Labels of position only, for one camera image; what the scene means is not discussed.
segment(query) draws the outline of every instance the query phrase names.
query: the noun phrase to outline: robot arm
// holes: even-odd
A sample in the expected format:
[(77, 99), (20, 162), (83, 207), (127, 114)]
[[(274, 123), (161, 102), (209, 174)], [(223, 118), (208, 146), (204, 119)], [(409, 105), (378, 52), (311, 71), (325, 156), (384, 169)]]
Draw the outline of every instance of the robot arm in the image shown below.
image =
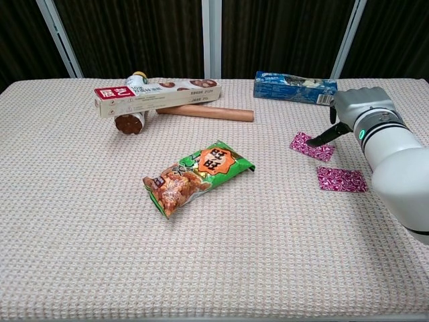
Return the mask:
[(420, 242), (429, 245), (429, 148), (407, 128), (380, 87), (338, 91), (330, 106), (333, 125), (308, 140), (321, 146), (353, 132), (373, 170), (372, 185), (389, 211)]

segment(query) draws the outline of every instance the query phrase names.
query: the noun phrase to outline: white tablecloth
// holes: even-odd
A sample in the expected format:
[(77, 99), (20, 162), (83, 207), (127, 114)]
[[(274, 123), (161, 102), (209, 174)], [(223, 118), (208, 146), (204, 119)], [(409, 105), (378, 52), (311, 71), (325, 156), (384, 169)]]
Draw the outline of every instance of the white tablecloth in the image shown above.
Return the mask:
[[(253, 98), (222, 80), (209, 105), (253, 123), (154, 111), (123, 136), (93, 89), (123, 80), (23, 81), (0, 95), (0, 319), (338, 317), (429, 312), (429, 247), (373, 193), (318, 187), (316, 167), (371, 170), (352, 134), (331, 161), (289, 149), (328, 107)], [(381, 86), (429, 144), (424, 80)], [(141, 179), (220, 139), (256, 165), (166, 220)]]

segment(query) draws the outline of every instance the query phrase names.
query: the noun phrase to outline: pink candy wrapper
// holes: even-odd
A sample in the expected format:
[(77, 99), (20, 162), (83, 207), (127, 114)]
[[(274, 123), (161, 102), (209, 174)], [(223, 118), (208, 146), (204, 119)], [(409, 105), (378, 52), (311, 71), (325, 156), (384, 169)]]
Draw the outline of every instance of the pink candy wrapper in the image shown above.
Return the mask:
[(364, 193), (368, 191), (367, 183), (358, 170), (343, 170), (317, 167), (317, 177), (322, 190)]
[(313, 148), (312, 146), (308, 146), (305, 143), (311, 138), (311, 136), (308, 136), (303, 132), (298, 132), (289, 147), (307, 156), (311, 156), (312, 158), (328, 162), (330, 160), (330, 157), (334, 154), (335, 147), (329, 144), (325, 144), (323, 146)]

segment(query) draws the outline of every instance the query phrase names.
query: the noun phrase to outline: rolling pin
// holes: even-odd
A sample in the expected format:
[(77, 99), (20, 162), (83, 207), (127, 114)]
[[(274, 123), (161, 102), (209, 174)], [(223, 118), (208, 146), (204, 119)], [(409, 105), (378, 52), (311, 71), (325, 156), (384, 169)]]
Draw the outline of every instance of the rolling pin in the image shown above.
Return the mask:
[(211, 119), (230, 119), (231, 121), (253, 122), (253, 111), (246, 109), (224, 109), (205, 105), (182, 105), (157, 109), (158, 114), (175, 114)]

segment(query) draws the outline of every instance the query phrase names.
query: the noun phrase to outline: green snack bag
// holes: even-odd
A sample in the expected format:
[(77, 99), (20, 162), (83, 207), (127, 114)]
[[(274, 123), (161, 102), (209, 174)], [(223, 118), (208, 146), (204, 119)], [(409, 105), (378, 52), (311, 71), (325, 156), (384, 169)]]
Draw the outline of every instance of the green snack bag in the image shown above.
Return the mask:
[(169, 218), (178, 207), (247, 169), (254, 171), (255, 166), (218, 141), (181, 159), (157, 178), (145, 177), (143, 183), (156, 207)]

